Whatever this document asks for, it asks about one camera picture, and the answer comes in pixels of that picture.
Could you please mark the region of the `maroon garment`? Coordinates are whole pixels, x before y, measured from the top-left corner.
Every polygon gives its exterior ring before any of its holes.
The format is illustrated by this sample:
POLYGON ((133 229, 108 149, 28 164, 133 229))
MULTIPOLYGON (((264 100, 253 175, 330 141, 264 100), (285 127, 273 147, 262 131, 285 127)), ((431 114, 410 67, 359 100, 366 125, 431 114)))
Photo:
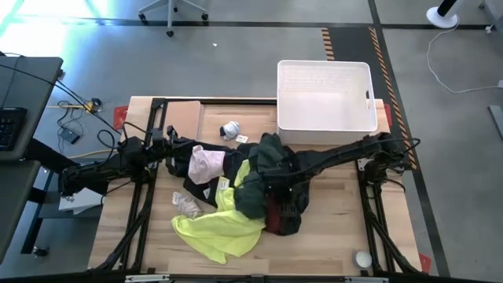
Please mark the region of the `maroon garment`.
POLYGON ((277 234, 280 229, 281 211, 273 194, 267 197, 266 231, 277 234))

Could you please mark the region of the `dark green garment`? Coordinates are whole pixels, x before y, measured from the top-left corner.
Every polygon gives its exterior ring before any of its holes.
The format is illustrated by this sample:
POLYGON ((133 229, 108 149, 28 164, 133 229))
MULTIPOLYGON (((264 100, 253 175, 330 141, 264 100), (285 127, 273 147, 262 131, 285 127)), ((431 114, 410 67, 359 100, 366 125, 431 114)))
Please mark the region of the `dark green garment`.
POLYGON ((235 178, 236 209, 250 219, 264 219, 267 197, 288 193, 293 168, 290 148, 278 134, 264 133, 259 142, 244 148, 235 178))

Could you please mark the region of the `pink garment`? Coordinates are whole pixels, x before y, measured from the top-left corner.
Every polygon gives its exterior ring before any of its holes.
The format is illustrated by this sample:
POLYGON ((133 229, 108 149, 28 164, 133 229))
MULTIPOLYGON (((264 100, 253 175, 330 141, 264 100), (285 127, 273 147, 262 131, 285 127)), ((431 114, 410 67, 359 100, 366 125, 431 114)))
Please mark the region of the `pink garment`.
POLYGON ((225 155, 224 151, 206 150, 202 145, 194 146, 189 160, 189 178, 196 185, 201 185, 224 175, 225 155))

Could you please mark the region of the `white sock with tag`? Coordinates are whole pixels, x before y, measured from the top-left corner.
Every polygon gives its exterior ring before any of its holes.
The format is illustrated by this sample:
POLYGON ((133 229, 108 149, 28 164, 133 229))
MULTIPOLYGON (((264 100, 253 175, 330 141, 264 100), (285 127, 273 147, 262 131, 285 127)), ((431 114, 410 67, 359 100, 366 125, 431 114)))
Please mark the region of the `white sock with tag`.
POLYGON ((197 218, 204 213, 194 198, 178 192, 173 193, 172 203, 178 208, 178 211, 182 215, 190 219, 197 218))

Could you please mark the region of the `gray white sock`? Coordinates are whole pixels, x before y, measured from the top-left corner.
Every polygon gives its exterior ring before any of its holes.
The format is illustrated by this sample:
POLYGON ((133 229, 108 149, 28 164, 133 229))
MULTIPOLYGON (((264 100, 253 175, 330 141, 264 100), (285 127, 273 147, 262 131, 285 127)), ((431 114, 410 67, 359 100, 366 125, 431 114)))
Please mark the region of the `gray white sock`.
POLYGON ((234 139, 240 132, 240 125, 236 121, 229 121, 219 128, 219 136, 224 141, 234 139))

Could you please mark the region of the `black jeans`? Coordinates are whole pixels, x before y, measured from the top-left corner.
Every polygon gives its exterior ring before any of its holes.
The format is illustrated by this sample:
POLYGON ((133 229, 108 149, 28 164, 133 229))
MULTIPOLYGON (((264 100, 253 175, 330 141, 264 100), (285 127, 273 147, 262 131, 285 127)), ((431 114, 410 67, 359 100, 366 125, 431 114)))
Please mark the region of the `black jeans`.
POLYGON ((179 178, 183 178, 183 188, 192 194, 196 199, 217 207, 215 201, 216 186, 219 177, 228 178, 234 181, 237 177, 237 171, 242 162, 248 158, 250 150, 255 144, 239 145, 236 149, 224 145, 212 145, 188 138, 173 139, 174 147, 178 150, 178 156, 175 158, 166 158, 166 167, 168 172, 179 178), (223 162, 224 175, 213 178, 210 182, 196 185, 188 176, 189 160, 192 155, 193 147, 202 145, 206 150, 224 151, 226 153, 223 162))

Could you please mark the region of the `gray tape roll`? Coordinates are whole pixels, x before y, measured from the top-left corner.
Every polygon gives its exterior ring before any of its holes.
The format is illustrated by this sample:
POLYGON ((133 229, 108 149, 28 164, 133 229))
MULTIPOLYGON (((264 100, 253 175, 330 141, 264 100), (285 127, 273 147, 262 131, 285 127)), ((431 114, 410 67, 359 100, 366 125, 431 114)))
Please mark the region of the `gray tape roll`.
POLYGON ((369 252, 357 251, 354 254, 354 263, 362 269, 367 269, 372 266, 373 257, 370 255, 369 252))

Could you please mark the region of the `black power adapter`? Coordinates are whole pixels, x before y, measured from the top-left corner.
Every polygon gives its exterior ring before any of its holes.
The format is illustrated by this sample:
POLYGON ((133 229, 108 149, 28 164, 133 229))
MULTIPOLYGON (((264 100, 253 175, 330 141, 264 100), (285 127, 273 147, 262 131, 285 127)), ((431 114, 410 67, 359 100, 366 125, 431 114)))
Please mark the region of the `black power adapter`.
POLYGON ((60 129, 58 136, 72 145, 74 145, 81 138, 79 134, 66 127, 60 129))

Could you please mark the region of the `white printed box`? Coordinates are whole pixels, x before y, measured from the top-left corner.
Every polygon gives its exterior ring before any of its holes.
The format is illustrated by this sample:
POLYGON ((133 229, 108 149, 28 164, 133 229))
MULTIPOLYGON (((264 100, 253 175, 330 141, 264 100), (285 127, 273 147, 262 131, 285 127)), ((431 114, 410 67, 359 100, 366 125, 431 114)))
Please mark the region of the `white printed box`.
POLYGON ((70 197, 61 197, 58 209, 59 211, 72 212, 77 215, 87 209, 102 205, 102 197, 102 194, 84 188, 70 197))

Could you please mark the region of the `white plastic laundry basket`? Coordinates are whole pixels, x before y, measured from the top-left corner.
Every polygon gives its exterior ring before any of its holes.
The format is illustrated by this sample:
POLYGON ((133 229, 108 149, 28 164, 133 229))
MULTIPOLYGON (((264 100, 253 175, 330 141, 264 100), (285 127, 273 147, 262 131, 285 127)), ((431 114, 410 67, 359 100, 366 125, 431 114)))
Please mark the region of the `white plastic laundry basket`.
POLYGON ((344 145, 378 129, 370 66, 358 61, 277 64, 277 134, 291 145, 344 145))

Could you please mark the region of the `black desk support beam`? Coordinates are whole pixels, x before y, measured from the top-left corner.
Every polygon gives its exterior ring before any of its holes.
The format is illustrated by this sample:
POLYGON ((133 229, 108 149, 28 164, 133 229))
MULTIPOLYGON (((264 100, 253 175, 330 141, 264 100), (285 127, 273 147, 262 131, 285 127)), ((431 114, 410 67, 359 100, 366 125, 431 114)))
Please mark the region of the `black desk support beam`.
POLYGON ((74 161, 35 138, 29 141, 24 157, 26 160, 37 160, 44 168, 58 174, 67 167, 75 165, 74 161))

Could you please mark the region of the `office chair base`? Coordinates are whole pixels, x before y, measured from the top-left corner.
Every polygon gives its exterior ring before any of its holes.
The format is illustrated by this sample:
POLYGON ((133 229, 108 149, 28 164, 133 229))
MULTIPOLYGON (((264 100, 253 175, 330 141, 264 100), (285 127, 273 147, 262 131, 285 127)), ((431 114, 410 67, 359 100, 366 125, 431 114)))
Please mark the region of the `office chair base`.
POLYGON ((199 6, 198 4, 192 2, 191 0, 155 0, 154 2, 151 2, 147 6, 144 6, 138 10, 138 18, 143 24, 148 24, 148 19, 146 17, 146 13, 150 12, 154 9, 158 9, 162 6, 167 7, 167 31, 166 35, 168 37, 172 37, 174 35, 173 31, 173 19, 174 19, 174 14, 178 11, 179 4, 182 3, 183 5, 186 6, 191 6, 192 8, 200 11, 200 18, 202 21, 208 21, 209 15, 207 13, 207 10, 199 6))

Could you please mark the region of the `gray desk top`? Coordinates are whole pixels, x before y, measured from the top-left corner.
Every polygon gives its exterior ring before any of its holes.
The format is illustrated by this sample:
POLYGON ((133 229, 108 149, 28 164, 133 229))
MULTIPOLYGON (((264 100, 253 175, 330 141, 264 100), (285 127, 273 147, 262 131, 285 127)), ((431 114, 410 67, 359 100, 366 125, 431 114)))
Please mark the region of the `gray desk top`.
POLYGON ((16 145, 0 151, 0 162, 24 157, 62 64, 60 57, 0 57, 0 107, 27 110, 16 145))
POLYGON ((0 164, 0 264, 9 249, 27 201, 43 202, 46 192, 34 187, 41 163, 36 160, 0 164))

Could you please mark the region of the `black keyboard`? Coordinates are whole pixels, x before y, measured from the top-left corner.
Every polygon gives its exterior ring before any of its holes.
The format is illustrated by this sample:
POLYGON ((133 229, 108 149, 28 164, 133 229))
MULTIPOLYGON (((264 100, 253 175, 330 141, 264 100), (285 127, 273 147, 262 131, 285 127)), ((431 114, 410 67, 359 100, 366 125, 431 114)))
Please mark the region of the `black keyboard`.
POLYGON ((21 107, 0 108, 0 151, 14 149, 27 112, 27 109, 21 107))

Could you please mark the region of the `white black tower fan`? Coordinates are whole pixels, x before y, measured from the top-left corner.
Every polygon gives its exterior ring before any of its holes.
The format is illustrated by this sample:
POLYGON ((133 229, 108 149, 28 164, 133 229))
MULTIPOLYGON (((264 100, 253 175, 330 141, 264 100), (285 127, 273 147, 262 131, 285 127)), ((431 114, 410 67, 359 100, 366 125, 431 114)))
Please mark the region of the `white black tower fan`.
POLYGON ((442 0, 438 6, 429 8, 425 14, 428 21, 437 28, 450 29, 459 24, 458 10, 465 0, 442 0))

